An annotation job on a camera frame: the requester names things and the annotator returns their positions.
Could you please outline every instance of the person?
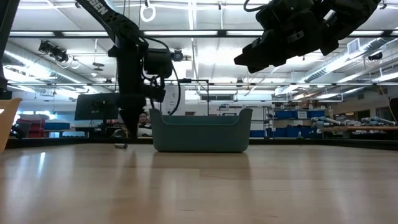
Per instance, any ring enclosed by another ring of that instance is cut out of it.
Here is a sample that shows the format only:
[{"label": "person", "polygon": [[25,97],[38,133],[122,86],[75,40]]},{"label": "person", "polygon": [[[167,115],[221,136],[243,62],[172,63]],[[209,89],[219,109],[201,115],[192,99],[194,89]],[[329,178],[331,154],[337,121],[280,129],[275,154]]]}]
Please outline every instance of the person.
[{"label": "person", "polygon": [[137,136],[152,136],[152,127],[146,112],[139,115]]},{"label": "person", "polygon": [[142,112],[139,115],[139,123],[138,123],[138,128],[147,128],[151,129],[150,127],[150,122],[148,119],[148,114],[146,112]]}]

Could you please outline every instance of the chair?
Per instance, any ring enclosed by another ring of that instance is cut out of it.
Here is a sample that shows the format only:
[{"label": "chair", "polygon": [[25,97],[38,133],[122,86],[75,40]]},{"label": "chair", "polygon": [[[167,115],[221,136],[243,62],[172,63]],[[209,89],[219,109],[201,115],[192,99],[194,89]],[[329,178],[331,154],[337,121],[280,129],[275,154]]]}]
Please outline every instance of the chair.
[{"label": "chair", "polygon": [[0,100],[0,109],[3,109],[0,113],[0,153],[2,153],[6,148],[11,126],[14,122],[15,114],[17,113],[18,106],[21,101],[22,98]]}]

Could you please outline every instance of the table surface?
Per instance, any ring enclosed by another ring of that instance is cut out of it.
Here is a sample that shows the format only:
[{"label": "table surface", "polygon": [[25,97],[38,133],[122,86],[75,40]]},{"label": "table surface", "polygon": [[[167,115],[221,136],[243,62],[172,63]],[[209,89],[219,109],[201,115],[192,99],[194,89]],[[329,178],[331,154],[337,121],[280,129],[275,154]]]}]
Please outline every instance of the table surface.
[{"label": "table surface", "polygon": [[151,145],[9,149],[0,223],[396,224],[398,152],[250,146],[166,154]]}]

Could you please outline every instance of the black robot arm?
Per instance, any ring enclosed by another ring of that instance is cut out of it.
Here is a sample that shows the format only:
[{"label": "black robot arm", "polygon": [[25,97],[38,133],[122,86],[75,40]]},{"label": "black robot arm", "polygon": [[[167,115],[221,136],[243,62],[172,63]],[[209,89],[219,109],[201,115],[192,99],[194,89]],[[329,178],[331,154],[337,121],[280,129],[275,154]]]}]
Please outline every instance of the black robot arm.
[{"label": "black robot arm", "polygon": [[[327,55],[338,41],[367,21],[381,0],[272,0],[246,11],[258,11],[257,21],[264,28],[261,38],[243,48],[235,58],[249,72],[269,65],[279,66],[294,56],[320,49]],[[326,14],[333,10],[329,18]]]},{"label": "black robot arm", "polygon": [[144,84],[142,70],[144,64],[152,70],[149,75],[158,73],[161,82],[172,74],[170,52],[148,49],[148,43],[141,35],[138,26],[126,16],[112,10],[104,0],[76,0],[107,31],[114,47],[108,51],[115,57],[118,66],[120,115],[130,133],[135,136],[139,115],[146,105],[146,97],[162,102],[164,85]]}]

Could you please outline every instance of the gray plastic bin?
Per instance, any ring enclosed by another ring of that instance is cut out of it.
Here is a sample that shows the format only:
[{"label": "gray plastic bin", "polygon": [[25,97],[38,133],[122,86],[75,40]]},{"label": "gray plastic bin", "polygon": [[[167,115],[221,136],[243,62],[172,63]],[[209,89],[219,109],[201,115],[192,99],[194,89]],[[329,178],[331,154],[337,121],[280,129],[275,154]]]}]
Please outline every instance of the gray plastic bin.
[{"label": "gray plastic bin", "polygon": [[239,116],[162,116],[150,110],[159,152],[243,152],[248,148],[252,109]]}]

